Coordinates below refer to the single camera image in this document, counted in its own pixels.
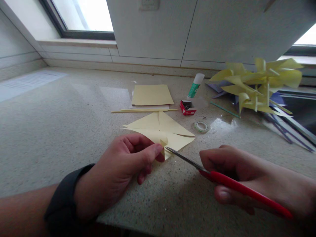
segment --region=window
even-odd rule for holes
[[[106,0],[40,0],[62,38],[115,40]]]
[[[299,38],[284,55],[316,56],[316,24]]]

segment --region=glue stick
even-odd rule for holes
[[[193,84],[191,86],[191,89],[190,89],[190,92],[187,96],[187,100],[191,100],[191,98],[194,98],[195,96],[195,93],[198,91],[198,88],[200,87],[203,79],[204,79],[204,74],[202,73],[198,73],[195,75],[195,78],[194,78],[194,81],[193,81]]]

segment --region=electrical outlet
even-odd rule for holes
[[[140,11],[156,11],[159,9],[159,0],[138,0]]]

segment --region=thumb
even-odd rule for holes
[[[254,215],[254,208],[260,208],[275,214],[275,210],[273,210],[272,208],[262,204],[261,202],[247,195],[243,195],[242,193],[223,185],[218,185],[215,187],[215,199],[220,204],[236,205],[241,209],[244,209],[247,213],[251,215]]]
[[[130,154],[130,172],[136,174],[150,165],[161,151],[162,146],[160,144],[153,144],[140,152]]]

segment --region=hand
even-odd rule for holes
[[[151,173],[152,162],[155,159],[164,162],[161,151],[160,144],[139,133],[115,138],[98,163],[76,185],[78,217],[89,220],[115,204],[135,174],[141,185]]]
[[[200,157],[206,170],[237,177],[240,183],[287,208],[297,219],[309,217],[316,211],[313,179],[228,145],[203,150]],[[215,188],[215,198],[221,204],[237,205],[251,215],[254,215],[254,208],[275,213],[262,203],[223,185]]]

